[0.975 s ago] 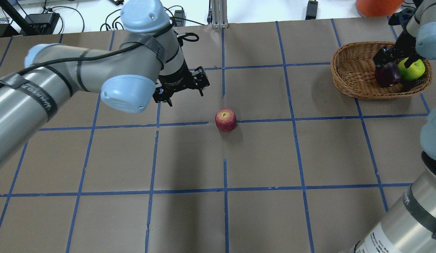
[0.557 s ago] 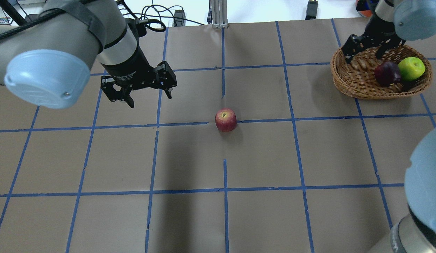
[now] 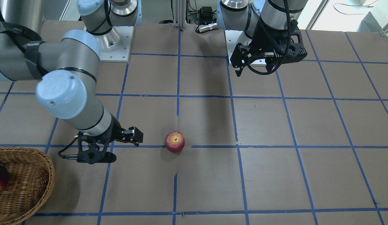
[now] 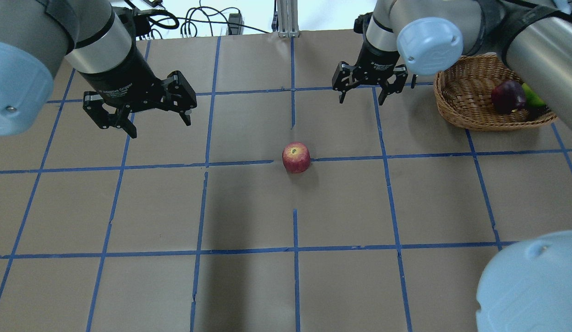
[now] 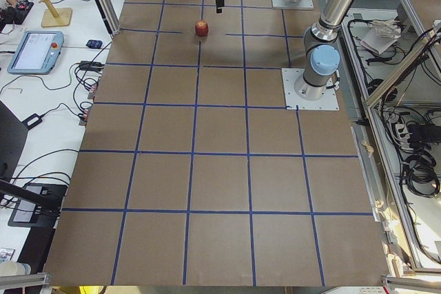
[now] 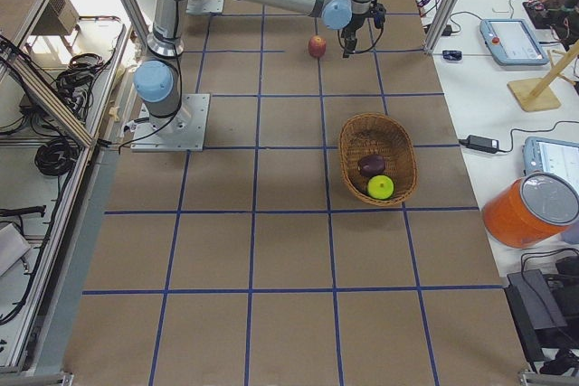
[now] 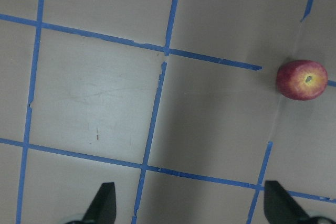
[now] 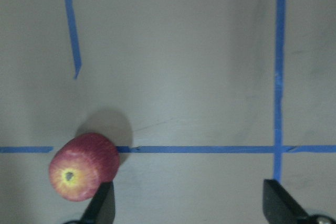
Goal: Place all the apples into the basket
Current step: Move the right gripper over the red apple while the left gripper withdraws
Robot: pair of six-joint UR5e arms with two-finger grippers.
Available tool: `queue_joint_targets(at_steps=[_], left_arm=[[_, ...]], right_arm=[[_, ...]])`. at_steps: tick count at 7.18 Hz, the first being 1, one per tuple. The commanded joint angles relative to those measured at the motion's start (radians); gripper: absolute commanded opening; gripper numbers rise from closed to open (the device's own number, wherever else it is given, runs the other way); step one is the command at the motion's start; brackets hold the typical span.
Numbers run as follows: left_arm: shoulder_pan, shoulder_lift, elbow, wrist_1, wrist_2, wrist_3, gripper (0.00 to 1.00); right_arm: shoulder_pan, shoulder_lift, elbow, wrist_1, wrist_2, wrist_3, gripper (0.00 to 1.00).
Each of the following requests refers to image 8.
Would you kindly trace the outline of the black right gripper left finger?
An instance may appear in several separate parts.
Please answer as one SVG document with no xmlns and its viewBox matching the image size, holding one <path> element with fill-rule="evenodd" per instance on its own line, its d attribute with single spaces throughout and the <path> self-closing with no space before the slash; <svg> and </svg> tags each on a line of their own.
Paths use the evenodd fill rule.
<svg viewBox="0 0 336 224">
<path fill-rule="evenodd" d="M 80 223 L 113 224 L 115 216 L 114 185 L 113 182 L 105 182 L 91 199 Z"/>
</svg>

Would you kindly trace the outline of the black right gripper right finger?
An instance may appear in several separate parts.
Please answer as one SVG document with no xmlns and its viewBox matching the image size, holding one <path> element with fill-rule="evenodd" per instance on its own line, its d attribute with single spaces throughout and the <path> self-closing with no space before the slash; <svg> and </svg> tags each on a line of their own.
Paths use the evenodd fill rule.
<svg viewBox="0 0 336 224">
<path fill-rule="evenodd" d="M 262 189 L 263 214 L 270 224 L 308 223 L 309 215 L 274 179 L 265 179 Z"/>
</svg>

